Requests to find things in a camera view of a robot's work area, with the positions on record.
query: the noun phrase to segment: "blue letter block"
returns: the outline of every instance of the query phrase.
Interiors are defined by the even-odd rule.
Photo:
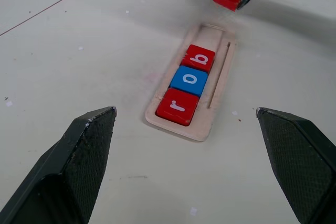
[[[203,71],[186,66],[180,66],[174,75],[170,87],[200,97],[207,78],[208,75]]]

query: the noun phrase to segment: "red line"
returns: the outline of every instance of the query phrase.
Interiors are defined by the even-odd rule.
[[[47,9],[52,8],[54,5],[57,5],[59,2],[62,2],[62,1],[63,1],[63,0],[59,0],[59,1],[57,1],[56,3],[50,5],[49,7],[45,8],[44,10],[42,10],[42,11],[40,11],[39,13],[35,14],[34,16],[32,16],[32,17],[26,19],[25,21],[21,22],[20,24],[17,24],[16,26],[12,27],[11,29],[9,29],[9,30],[3,32],[2,34],[0,34],[0,36],[3,36],[4,34],[8,33],[9,31],[13,30],[14,28],[16,28],[16,27],[22,25],[23,23],[26,23],[28,20],[31,20],[32,18],[36,17],[37,15],[39,15],[39,14],[41,14],[42,12],[46,11]]]

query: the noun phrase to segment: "white table surface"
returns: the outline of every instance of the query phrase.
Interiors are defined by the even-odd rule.
[[[56,1],[0,0],[0,33]],[[64,0],[0,36],[0,208],[74,118],[116,106],[90,223],[298,223],[255,109],[308,118],[336,144],[335,15],[335,0],[253,0],[235,15],[212,0]],[[228,24],[238,39],[204,143],[144,121],[198,22]]]

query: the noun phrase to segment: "blue block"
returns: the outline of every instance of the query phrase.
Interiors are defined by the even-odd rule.
[[[179,89],[198,97],[201,96],[208,75],[203,72],[186,66],[180,66],[176,71],[170,87]]]

